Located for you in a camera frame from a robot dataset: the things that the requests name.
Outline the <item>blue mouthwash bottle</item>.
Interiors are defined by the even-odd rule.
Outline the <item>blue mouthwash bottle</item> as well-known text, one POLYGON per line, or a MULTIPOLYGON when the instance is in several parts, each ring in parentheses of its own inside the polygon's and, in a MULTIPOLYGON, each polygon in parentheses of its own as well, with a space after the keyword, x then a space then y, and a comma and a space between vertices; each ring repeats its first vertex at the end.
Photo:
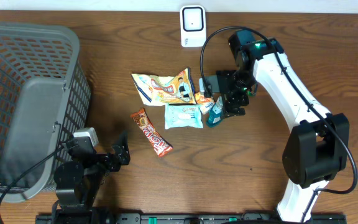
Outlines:
POLYGON ((222 121, 223 115, 223 99, 219 96, 214 106, 209 111, 209 116, 206 121, 208 127, 217 126, 222 121))

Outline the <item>orange white small box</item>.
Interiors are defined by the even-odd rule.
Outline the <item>orange white small box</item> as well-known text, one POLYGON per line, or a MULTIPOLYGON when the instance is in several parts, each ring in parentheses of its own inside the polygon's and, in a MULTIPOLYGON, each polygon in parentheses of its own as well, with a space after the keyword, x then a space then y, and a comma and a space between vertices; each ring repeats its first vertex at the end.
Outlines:
POLYGON ((208 114, 210 109, 215 104, 213 98, 206 98, 202 92, 195 94, 195 100, 197 104, 200 105, 200 111, 202 114, 208 114))

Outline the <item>red brown candy bar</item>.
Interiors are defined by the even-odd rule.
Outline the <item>red brown candy bar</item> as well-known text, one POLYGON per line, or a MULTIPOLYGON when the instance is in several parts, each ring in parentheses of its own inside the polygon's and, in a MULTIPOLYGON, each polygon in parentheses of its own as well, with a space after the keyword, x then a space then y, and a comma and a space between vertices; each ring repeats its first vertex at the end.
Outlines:
POLYGON ((156 131, 144 108, 140 109, 136 113, 131 114, 131 118, 144 133, 145 137, 148 139, 155 153, 159 157, 163 157, 173 150, 172 145, 156 131))

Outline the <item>light blue wet wipes pack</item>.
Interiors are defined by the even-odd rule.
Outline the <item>light blue wet wipes pack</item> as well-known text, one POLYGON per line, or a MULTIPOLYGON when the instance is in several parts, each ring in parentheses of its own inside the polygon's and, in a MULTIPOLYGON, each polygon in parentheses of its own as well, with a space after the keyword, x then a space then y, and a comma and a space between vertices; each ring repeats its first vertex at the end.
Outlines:
POLYGON ((203 128, 200 105, 165 105, 165 129, 203 128))

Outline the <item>yellow red snack bag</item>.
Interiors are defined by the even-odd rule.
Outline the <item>yellow red snack bag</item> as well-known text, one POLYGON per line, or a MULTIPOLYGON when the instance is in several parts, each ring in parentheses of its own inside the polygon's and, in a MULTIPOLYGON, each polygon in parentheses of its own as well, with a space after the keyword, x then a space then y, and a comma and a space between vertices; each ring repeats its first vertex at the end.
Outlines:
POLYGON ((147 106, 196 104, 195 88, 189 68, 174 77, 137 73, 131 76, 143 104, 147 106))

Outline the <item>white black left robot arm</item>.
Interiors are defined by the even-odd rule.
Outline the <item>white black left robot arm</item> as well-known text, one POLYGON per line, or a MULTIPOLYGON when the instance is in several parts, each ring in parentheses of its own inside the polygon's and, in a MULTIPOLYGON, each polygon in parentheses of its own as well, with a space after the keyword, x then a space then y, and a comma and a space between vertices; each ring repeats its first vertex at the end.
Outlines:
POLYGON ((113 152, 98 154, 94 149, 98 143, 94 128, 79 129, 66 142, 71 161, 60 165, 53 176, 58 202, 52 210, 52 223, 116 222, 109 209, 93 204, 104 177, 130 163, 127 132, 111 146, 113 152))

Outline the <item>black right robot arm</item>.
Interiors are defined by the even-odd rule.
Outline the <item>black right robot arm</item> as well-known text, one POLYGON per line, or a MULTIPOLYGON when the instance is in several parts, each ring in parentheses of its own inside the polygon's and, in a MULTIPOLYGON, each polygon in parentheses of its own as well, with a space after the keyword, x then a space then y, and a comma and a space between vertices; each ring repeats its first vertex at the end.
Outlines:
POLYGON ((305 223, 313 220, 311 210, 322 192, 338 194, 326 188, 337 173, 350 162, 352 192, 358 173, 348 148, 349 120, 342 113, 332 114, 304 86, 293 71, 277 39, 257 31, 235 27, 228 44, 237 70, 216 73, 215 83, 206 83, 207 93, 220 93, 221 118, 242 116, 249 96, 262 85, 284 117, 290 131, 282 155, 288 183, 276 211, 280 221, 305 223))

